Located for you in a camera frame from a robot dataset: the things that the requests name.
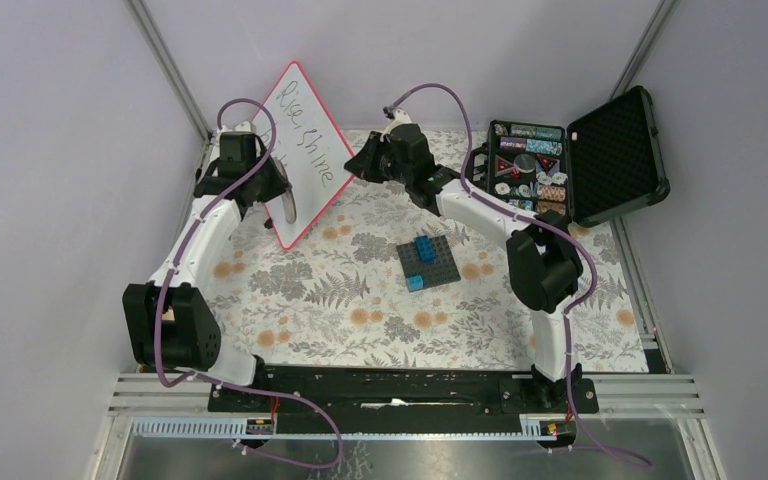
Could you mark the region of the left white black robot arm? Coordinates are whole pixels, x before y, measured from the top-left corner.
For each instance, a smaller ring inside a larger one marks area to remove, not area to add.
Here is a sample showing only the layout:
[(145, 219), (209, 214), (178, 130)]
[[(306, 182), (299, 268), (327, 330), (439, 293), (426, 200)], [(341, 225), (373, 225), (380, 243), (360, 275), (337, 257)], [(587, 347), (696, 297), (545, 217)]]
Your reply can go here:
[(172, 250), (149, 280), (128, 285), (122, 296), (138, 364), (166, 376), (178, 371), (183, 379), (207, 375), (233, 384), (232, 398), (248, 411), (269, 401), (271, 387), (257, 375), (263, 362), (223, 340), (206, 288), (222, 249), (255, 204), (279, 200), (286, 218), (297, 218), (286, 171), (262, 157), (266, 150), (249, 122), (219, 129)]

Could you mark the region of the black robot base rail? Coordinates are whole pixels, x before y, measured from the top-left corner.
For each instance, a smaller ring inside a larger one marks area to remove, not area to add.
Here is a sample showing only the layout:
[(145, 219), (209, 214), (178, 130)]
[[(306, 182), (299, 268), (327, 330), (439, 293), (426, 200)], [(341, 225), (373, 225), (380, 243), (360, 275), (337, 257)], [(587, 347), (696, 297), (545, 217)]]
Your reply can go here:
[(573, 387), (531, 373), (492, 370), (386, 369), (265, 365), (255, 387), (286, 396), (212, 390), (211, 413), (263, 414), (280, 434), (514, 434), (520, 418), (564, 420), (568, 406), (596, 414), (592, 380), (574, 370)]

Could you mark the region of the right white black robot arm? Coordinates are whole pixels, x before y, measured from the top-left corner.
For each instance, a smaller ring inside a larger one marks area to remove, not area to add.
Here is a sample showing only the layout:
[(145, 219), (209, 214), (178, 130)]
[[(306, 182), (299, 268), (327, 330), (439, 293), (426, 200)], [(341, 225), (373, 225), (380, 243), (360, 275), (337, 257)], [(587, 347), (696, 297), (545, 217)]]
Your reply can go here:
[(565, 218), (556, 212), (522, 213), (475, 189), (462, 174), (435, 161), (416, 124), (371, 132), (344, 167), (366, 182), (402, 185), (417, 207), (461, 223), (505, 249), (511, 290), (529, 309), (537, 338), (535, 402), (543, 410), (564, 409), (578, 417), (574, 389), (582, 369), (574, 356), (569, 313), (583, 301), (576, 294), (580, 276), (595, 264), (569, 234)]

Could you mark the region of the red framed whiteboard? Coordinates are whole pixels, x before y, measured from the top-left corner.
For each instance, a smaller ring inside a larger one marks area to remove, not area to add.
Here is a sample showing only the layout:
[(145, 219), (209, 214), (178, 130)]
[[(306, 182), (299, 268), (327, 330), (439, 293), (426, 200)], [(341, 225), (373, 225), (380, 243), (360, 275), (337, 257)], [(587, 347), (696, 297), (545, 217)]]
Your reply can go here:
[(351, 182), (344, 164), (353, 151), (302, 66), (288, 64), (252, 118), (265, 143), (274, 141), (272, 158), (281, 162), (292, 186), (296, 220), (290, 222), (281, 200), (266, 204), (279, 244), (293, 248)]

